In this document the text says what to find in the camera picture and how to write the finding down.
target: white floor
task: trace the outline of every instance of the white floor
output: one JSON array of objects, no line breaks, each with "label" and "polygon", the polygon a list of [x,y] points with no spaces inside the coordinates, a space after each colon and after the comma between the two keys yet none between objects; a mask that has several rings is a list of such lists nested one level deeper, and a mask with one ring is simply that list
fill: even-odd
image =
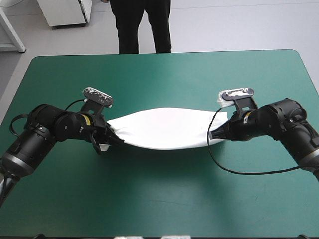
[{"label": "white floor", "polygon": [[[294,49],[319,91],[319,0],[171,0],[173,52]],[[27,51],[0,52],[0,123],[35,56],[117,54],[115,18],[109,3],[93,0],[86,27],[48,26],[36,0],[3,9]],[[140,52],[154,53],[147,16]]]}]

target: robotic arm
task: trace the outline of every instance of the robotic arm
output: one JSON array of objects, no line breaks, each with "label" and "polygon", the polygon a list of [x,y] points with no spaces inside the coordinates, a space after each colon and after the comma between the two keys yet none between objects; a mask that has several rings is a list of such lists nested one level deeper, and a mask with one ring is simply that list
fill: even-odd
[{"label": "robotic arm", "polygon": [[83,91],[85,104],[80,112],[70,112],[50,105],[39,105],[27,115],[24,132],[15,133],[12,123],[10,131],[17,136],[1,158],[4,180],[0,183],[0,206],[20,178],[30,175],[39,166],[56,142],[80,139],[93,144],[98,154],[100,144],[124,143],[106,123],[102,110],[110,108],[111,96],[91,87]]},{"label": "robotic arm", "polygon": [[210,139],[247,141],[269,135],[279,140],[296,163],[319,180],[319,135],[307,122],[307,112],[298,102],[288,98],[258,109],[253,95],[251,88],[219,93],[222,108],[235,105],[236,112],[225,124],[209,133]]}]

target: white towel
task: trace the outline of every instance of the white towel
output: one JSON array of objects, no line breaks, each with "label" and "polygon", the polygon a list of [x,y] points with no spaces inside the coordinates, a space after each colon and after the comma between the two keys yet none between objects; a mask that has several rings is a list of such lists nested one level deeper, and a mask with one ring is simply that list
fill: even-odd
[{"label": "white towel", "polygon": [[[180,108],[158,108],[136,112],[108,123],[127,144],[171,150],[207,145],[206,134],[215,112]],[[218,113],[211,126],[214,130],[227,121],[227,113]],[[210,144],[222,139],[210,140]]]}]

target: wire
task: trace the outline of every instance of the wire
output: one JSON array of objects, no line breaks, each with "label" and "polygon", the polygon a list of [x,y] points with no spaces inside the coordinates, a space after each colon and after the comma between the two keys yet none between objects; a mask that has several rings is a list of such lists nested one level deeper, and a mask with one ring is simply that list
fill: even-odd
[{"label": "wire", "polygon": [[16,116],[16,117],[14,117],[14,118],[11,120],[11,123],[10,123],[10,126],[9,126],[10,132],[11,132],[13,135],[17,136],[18,138],[20,138],[20,135],[19,135],[17,132],[15,132],[15,130],[14,130],[12,124],[13,124],[16,120],[21,119],[21,118],[28,118],[28,115],[27,115],[27,114],[22,114],[22,115],[18,115],[18,116]]},{"label": "wire", "polygon": [[222,110],[222,108],[219,108],[216,113],[214,114],[213,116],[213,119],[211,120],[210,124],[209,124],[209,127],[208,127],[208,130],[207,130],[207,136],[206,136],[206,139],[207,139],[207,147],[208,147],[208,152],[210,154],[210,157],[212,158],[212,160],[214,161],[214,163],[221,169],[229,172],[229,173],[234,173],[234,174],[239,174],[239,175],[266,175],[266,174],[275,174],[275,173],[285,173],[285,172],[290,172],[290,171],[293,171],[293,170],[296,170],[296,169],[300,169],[300,168],[308,168],[308,167],[313,167],[313,166],[319,166],[319,165],[307,165],[307,166],[297,166],[297,167],[292,167],[292,168],[287,168],[287,169],[283,169],[283,170],[276,170],[276,171],[268,171],[268,172],[238,172],[238,171],[234,171],[234,170],[231,170],[231,169],[228,169],[228,168],[225,168],[223,167],[220,163],[218,163],[216,161],[216,159],[214,158],[212,152],[211,152],[211,149],[210,149],[210,144],[209,144],[209,130],[210,130],[210,127],[211,125],[213,124],[214,122],[214,119],[217,115],[218,112],[220,112]]},{"label": "wire", "polygon": [[65,108],[65,111],[67,111],[68,108],[70,108],[72,105],[74,105],[75,103],[80,102],[80,101],[84,101],[84,99],[80,99],[80,100],[77,100],[77,101],[72,102],[71,104],[68,105],[67,108]]}]

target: person's leg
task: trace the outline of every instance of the person's leg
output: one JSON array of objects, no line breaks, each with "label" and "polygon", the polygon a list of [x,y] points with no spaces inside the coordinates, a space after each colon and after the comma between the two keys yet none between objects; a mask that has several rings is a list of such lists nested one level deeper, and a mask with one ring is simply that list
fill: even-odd
[{"label": "person's leg", "polygon": [[144,0],[110,0],[116,18],[120,54],[139,52],[138,29],[144,13]]},{"label": "person's leg", "polygon": [[156,53],[170,53],[168,18],[170,0],[146,0],[146,12],[152,25]]}]

